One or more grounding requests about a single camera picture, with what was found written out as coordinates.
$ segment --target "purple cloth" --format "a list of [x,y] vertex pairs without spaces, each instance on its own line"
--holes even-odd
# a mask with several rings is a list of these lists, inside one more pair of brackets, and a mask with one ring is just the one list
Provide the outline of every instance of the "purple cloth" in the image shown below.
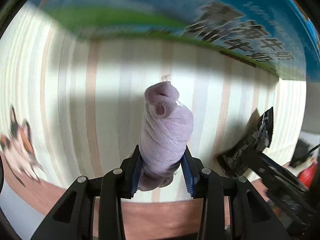
[[138,189],[148,191],[172,182],[193,130],[193,115],[177,102],[179,92],[170,82],[147,88],[144,98],[139,142],[143,167]]

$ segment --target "red object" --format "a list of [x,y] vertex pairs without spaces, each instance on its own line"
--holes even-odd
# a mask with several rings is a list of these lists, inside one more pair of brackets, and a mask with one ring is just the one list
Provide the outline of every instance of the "red object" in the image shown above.
[[311,166],[301,171],[298,175],[298,179],[306,185],[306,187],[310,187],[312,179],[316,173],[316,169],[318,166],[318,162],[312,163]]

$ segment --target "blue gripper pad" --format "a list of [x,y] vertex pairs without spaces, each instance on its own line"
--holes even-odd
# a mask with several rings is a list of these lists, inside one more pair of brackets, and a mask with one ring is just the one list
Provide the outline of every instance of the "blue gripper pad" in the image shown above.
[[139,146],[137,145],[133,155],[131,157],[129,167],[127,170],[127,178],[130,178],[130,194],[131,197],[137,192],[138,189],[138,183],[140,179],[140,173],[142,169],[142,158],[139,151]]
[[196,195],[196,184],[199,181],[200,175],[188,147],[186,147],[180,163],[187,191],[191,197],[194,197]]

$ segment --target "striped curtain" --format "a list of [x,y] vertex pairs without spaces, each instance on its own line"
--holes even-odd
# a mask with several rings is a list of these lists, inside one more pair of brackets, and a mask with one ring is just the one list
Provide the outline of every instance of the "striped curtain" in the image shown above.
[[[274,107],[275,125],[265,153],[290,161],[300,132],[306,83],[194,45],[152,39],[83,41],[26,4],[0,40],[0,132],[9,133],[13,105],[27,119],[44,172],[67,188],[78,176],[103,176],[138,144],[147,87],[171,81],[194,115],[191,154],[222,172],[214,156],[243,135],[251,114]],[[250,180],[257,178],[251,172]],[[134,202],[187,200],[179,168],[171,185],[137,192]]]

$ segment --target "metal screw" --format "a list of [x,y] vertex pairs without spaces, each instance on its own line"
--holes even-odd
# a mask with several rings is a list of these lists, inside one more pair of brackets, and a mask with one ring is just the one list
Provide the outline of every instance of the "metal screw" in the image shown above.
[[207,175],[211,173],[211,170],[209,168],[203,168],[201,171],[203,174],[207,174]]
[[116,168],[113,170],[113,174],[121,174],[122,173],[122,169],[121,168]]
[[83,182],[85,182],[87,180],[87,178],[85,177],[85,176],[80,176],[78,179],[77,179],[77,181],[79,182],[79,183],[83,183]]
[[246,182],[247,181],[247,178],[245,177],[245,176],[239,176],[238,177],[238,180],[240,181],[240,182]]

